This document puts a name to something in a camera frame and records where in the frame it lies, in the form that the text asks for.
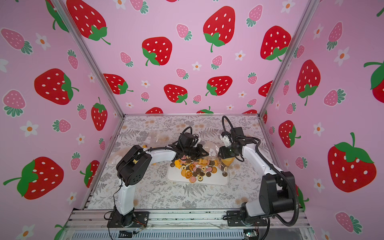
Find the floral tablecloth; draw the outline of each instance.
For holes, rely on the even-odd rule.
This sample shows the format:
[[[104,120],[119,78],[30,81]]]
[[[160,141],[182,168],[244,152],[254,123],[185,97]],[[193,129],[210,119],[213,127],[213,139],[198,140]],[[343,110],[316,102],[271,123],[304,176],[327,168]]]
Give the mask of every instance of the floral tablecloth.
[[[223,131],[221,117],[220,115],[126,116],[111,156],[115,156],[122,148],[131,148],[135,144],[144,145],[144,141],[149,135],[153,136],[153,133],[159,136],[159,143],[163,146],[170,144],[178,139],[179,134],[187,126],[191,126],[193,133],[202,138],[203,145],[212,142],[220,147],[223,145],[220,140]],[[228,117],[234,127],[243,128],[245,135],[261,139],[259,148],[271,159],[256,116]],[[121,182],[117,177],[116,163],[106,164],[88,209],[113,208],[113,193],[117,191]],[[243,202],[257,199],[260,191],[261,178],[247,160],[239,162],[235,159],[230,165],[229,183],[226,186],[171,182],[166,178],[168,164],[169,161],[163,161],[149,165],[143,179],[136,185],[135,208],[238,208]]]

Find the white flower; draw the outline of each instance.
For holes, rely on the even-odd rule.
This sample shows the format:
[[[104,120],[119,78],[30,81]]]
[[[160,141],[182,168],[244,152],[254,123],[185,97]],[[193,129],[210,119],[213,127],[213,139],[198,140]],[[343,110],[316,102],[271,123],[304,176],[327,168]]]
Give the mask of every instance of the white flower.
[[[150,86],[148,81],[143,81],[143,80],[141,80],[141,85],[144,86],[145,88],[148,88],[148,86]]]
[[[199,64],[198,62],[196,62],[195,64],[192,64],[192,67],[193,67],[193,70],[197,70],[197,71],[200,71],[200,67],[201,67],[201,64]]]
[[[0,71],[7,72],[7,69],[5,68],[5,65],[8,64],[8,61],[5,59],[0,59]]]
[[[289,11],[291,10],[291,7],[293,7],[296,3],[292,2],[292,0],[288,0],[288,1],[284,1],[283,2],[283,8],[281,9],[281,12],[287,12],[289,13]]]
[[[73,201],[76,201],[76,194],[77,194],[77,192],[75,192],[75,193],[71,192],[71,195],[69,196],[69,198],[67,198],[67,201],[70,202],[70,205]]]
[[[245,53],[243,53],[243,50],[240,50],[240,52],[235,53],[235,56],[236,56],[235,60],[240,60],[240,61],[242,61],[242,60],[243,60],[243,57],[245,56]]]
[[[319,124],[314,124],[313,125],[314,127],[314,131],[313,131],[313,134],[316,134],[319,135],[319,137],[321,136],[321,133],[324,132],[324,128],[321,127],[321,122]]]
[[[330,237],[329,237],[329,232],[326,232],[324,231],[323,229],[321,229],[321,238],[324,239],[324,240],[332,240]]]
[[[241,93],[239,93],[239,98],[244,98],[245,95],[246,95],[246,93],[244,91],[242,91]]]
[[[79,133],[79,137],[76,138],[76,140],[79,141],[78,142],[79,145],[84,143],[84,139],[85,139],[85,136],[81,135],[81,133]]]
[[[313,185],[313,187],[314,187],[314,188],[317,188],[317,190],[318,190],[319,192],[321,192],[321,190],[325,188],[325,187],[321,184],[321,179],[316,180],[316,178],[314,178],[313,180],[314,180],[314,185]]]
[[[349,47],[347,47],[344,50],[339,49],[338,52],[337,52],[338,56],[333,61],[334,62],[339,62],[339,66],[341,66],[343,64],[344,60],[349,59],[349,54],[347,54],[348,50],[349,50]]]
[[[321,26],[321,24],[319,24],[319,26],[317,26],[317,28],[313,31],[313,34],[314,34],[313,39],[320,37],[320,33],[323,30],[323,28],[324,27]]]
[[[28,137],[29,135],[37,135],[36,129],[39,127],[39,125],[35,124],[32,125],[31,121],[27,121],[26,126],[21,126],[20,129],[25,131],[25,136]]]
[[[50,48],[51,45],[47,42],[47,37],[46,36],[40,36],[40,34],[36,33],[37,39],[36,43],[41,45],[41,47],[46,50],[47,48]]]
[[[116,9],[124,9],[125,10],[125,5],[124,3],[126,2],[126,0],[113,0],[115,3],[116,3]]]
[[[31,237],[33,236],[33,228],[35,227],[35,225],[33,224],[32,226],[28,227],[28,226],[24,226],[23,227],[23,231],[22,233],[20,233],[19,235],[17,235],[16,239],[21,239],[21,240],[25,240],[27,239],[28,237]]]

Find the pink wall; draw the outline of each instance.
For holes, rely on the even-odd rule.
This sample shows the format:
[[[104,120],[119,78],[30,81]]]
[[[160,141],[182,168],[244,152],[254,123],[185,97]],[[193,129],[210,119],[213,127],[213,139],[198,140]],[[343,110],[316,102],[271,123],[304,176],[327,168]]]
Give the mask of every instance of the pink wall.
[[[153,107],[164,113],[196,113],[202,109],[211,113],[259,111],[266,95],[266,92],[260,95],[259,89],[262,92],[265,86],[270,86],[280,64],[276,56],[270,57],[273,60],[265,58],[275,48],[279,47],[276,51],[279,52],[289,44],[289,35],[294,34],[307,4],[307,0],[133,1],[142,5],[132,5],[132,1],[125,0],[120,1],[122,5],[117,0],[85,2],[67,0],[67,7],[102,72],[114,74],[115,79],[127,82],[128,91],[124,93],[114,86],[116,83],[110,84],[126,114],[145,113]],[[218,20],[215,17],[210,19],[216,11],[219,11]],[[97,28],[95,33],[91,29],[93,24]],[[215,32],[220,34],[217,42],[210,37]],[[208,41],[214,43],[212,53],[212,43],[207,42],[204,33],[207,33]],[[154,52],[152,62],[159,65],[148,61],[142,46],[148,58]],[[284,57],[283,52],[279,54],[280,59]],[[215,67],[211,67],[213,62],[219,68],[214,70]],[[257,80],[255,76],[249,76],[250,73],[255,73]],[[219,86],[219,89],[211,90],[217,96],[207,89],[211,78],[215,81],[212,85]],[[225,80],[227,82],[220,88],[220,81]],[[230,87],[226,88],[226,83],[231,81]],[[176,85],[170,86],[170,92],[175,94],[165,93],[164,87],[168,84]],[[175,103],[178,95],[183,97],[179,98],[180,103]]]
[[[103,138],[107,146],[118,123],[99,83],[90,81],[91,70],[72,36],[57,22],[54,30],[53,22],[45,1],[7,1],[0,9],[0,28],[14,31],[2,29],[0,36],[0,95],[2,108],[5,108],[0,114],[0,176],[1,182],[22,177],[1,185],[2,239],[21,239],[23,234],[28,239],[54,239],[61,229],[55,225],[63,226],[72,209],[80,208],[86,197],[88,188],[80,171],[91,177],[90,171],[95,167],[87,172],[87,166],[92,161],[101,161],[104,154],[99,139]],[[32,49],[29,55],[20,50],[21,47],[29,48],[25,41]],[[76,53],[72,63],[77,69],[68,61],[70,49]],[[60,71],[52,70],[49,75],[42,75],[55,68]],[[63,73],[70,79],[72,87],[79,89],[79,92],[73,90],[71,101],[68,101],[71,89],[68,80],[66,87],[62,84]],[[12,89],[17,91],[8,94]],[[108,112],[101,131],[91,120],[91,109],[99,102],[98,97]],[[83,104],[86,109],[85,120],[82,115],[85,110],[81,111],[81,118],[78,104]],[[64,124],[56,132],[52,125],[62,119],[70,123],[70,129],[67,130],[68,126]],[[79,134],[85,136],[80,144]],[[76,152],[80,160],[75,159],[77,157],[73,160]]]
[[[383,7],[376,0],[321,2],[300,43],[304,52],[268,108],[270,137],[282,168],[295,175],[317,239],[382,239],[384,74],[383,65],[364,64],[384,60],[384,15],[376,15]],[[337,45],[329,51],[330,39]],[[379,86],[372,91],[371,84]],[[293,145],[292,124],[301,136]]]

